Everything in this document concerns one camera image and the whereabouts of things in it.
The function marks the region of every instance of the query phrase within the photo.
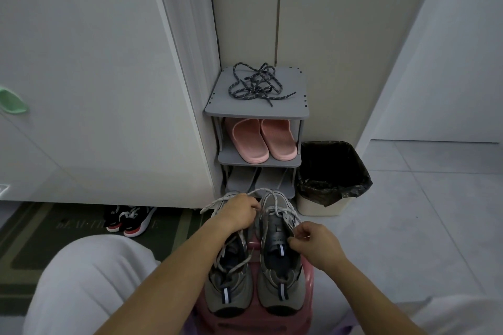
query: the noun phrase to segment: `floor tile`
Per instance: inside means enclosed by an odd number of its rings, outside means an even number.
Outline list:
[[[348,258],[393,301],[481,294],[413,174],[371,171],[370,175],[374,185],[340,216],[302,219],[332,230]],[[345,308],[338,289],[319,275],[316,278],[314,312],[321,313],[314,320],[323,328],[337,323]]]
[[[0,200],[0,228],[9,220],[20,205],[21,202],[19,201]]]
[[[503,175],[415,176],[486,294],[503,298]]]
[[[503,174],[503,147],[495,143],[397,141],[412,171]]]
[[[370,141],[362,160],[368,170],[409,171],[393,141]]]
[[[23,316],[0,316],[0,335],[21,335]]]

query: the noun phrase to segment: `gray sneaker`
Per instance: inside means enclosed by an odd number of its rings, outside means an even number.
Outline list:
[[[306,281],[300,255],[287,242],[299,223],[285,195],[277,190],[264,195],[255,223],[257,237],[262,238],[257,290],[261,305],[273,315],[293,315],[304,304]]]
[[[212,217],[218,214],[227,200],[239,192],[229,192],[201,210],[204,213],[215,206]],[[253,297],[252,271],[248,262],[247,231],[231,234],[218,253],[204,284],[204,294],[208,309],[220,318],[232,318],[244,312]]]

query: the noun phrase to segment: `trash can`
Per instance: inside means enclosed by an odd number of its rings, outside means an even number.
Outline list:
[[[303,142],[295,187],[297,209],[306,216],[337,216],[372,186],[353,146],[343,141]]]

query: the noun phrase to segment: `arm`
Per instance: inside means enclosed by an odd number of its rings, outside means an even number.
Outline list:
[[[178,334],[225,240],[249,227],[260,205],[240,194],[149,275],[95,335]]]
[[[324,225],[303,222],[288,239],[290,247],[323,270],[342,291],[366,335],[426,335],[345,256]]]

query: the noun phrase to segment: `green floor mat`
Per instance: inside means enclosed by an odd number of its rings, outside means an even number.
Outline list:
[[[0,315],[26,314],[42,271],[65,245],[109,234],[103,211],[103,205],[31,202],[17,209],[0,230]],[[162,261],[211,215],[199,211],[158,208],[147,231],[133,240]]]

